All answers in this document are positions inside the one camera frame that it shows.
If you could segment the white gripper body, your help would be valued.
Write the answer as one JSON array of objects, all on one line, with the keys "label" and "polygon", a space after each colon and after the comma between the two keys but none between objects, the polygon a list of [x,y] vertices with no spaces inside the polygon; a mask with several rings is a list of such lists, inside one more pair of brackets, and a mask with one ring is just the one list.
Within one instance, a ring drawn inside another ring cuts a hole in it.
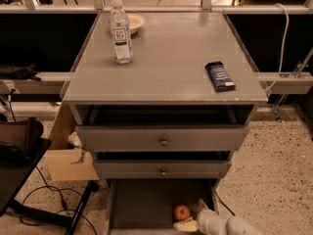
[{"label": "white gripper body", "polygon": [[227,235],[227,218],[212,210],[203,210],[197,216],[199,230],[205,235]]}]

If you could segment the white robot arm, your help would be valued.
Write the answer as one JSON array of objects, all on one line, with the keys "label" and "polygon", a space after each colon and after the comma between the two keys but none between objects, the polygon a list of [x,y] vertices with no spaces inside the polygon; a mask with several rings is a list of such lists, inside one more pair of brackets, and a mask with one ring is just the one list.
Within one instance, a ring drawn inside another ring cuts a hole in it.
[{"label": "white robot arm", "polygon": [[211,210],[203,199],[199,199],[201,211],[197,218],[178,220],[174,228],[181,232],[200,232],[204,235],[264,235],[244,218],[233,215],[225,217]]}]

